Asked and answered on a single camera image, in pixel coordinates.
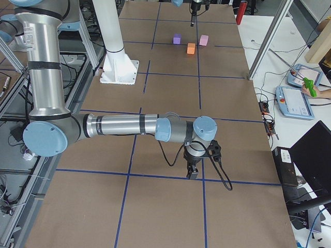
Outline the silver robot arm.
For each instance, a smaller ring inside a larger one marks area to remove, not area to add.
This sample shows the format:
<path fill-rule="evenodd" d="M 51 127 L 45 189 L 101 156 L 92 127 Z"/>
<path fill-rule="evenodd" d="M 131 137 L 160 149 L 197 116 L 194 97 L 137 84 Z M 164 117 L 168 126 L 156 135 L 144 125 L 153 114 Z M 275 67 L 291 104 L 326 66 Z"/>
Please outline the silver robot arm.
<path fill-rule="evenodd" d="M 183 0 L 171 0 L 171 3 L 176 7 L 180 7 L 183 4 Z M 194 27 L 197 21 L 198 11 L 201 10 L 203 1 L 202 0 L 190 0 L 189 1 L 189 11 L 191 14 L 190 26 Z"/>
<path fill-rule="evenodd" d="M 23 140 L 42 157 L 62 153 L 76 141 L 97 135 L 152 135 L 158 142 L 180 143 L 187 161 L 187 177 L 196 178 L 196 164 L 209 158 L 221 168 L 216 122 L 201 116 L 185 121 L 158 114 L 95 116 L 73 114 L 65 106 L 58 30 L 62 24 L 80 25 L 78 1 L 14 1 L 27 45 L 27 68 L 32 85 L 33 110 Z"/>

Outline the person's hand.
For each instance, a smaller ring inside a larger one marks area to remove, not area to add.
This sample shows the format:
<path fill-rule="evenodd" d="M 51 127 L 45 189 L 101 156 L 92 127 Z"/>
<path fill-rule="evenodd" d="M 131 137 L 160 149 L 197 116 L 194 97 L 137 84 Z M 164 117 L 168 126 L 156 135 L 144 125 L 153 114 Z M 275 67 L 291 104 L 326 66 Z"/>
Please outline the person's hand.
<path fill-rule="evenodd" d="M 311 94 L 310 94 L 309 89 L 307 89 L 304 84 L 302 85 L 302 93 L 304 93 L 304 94 L 306 94 L 306 95 L 308 95 L 308 96 L 311 97 Z"/>

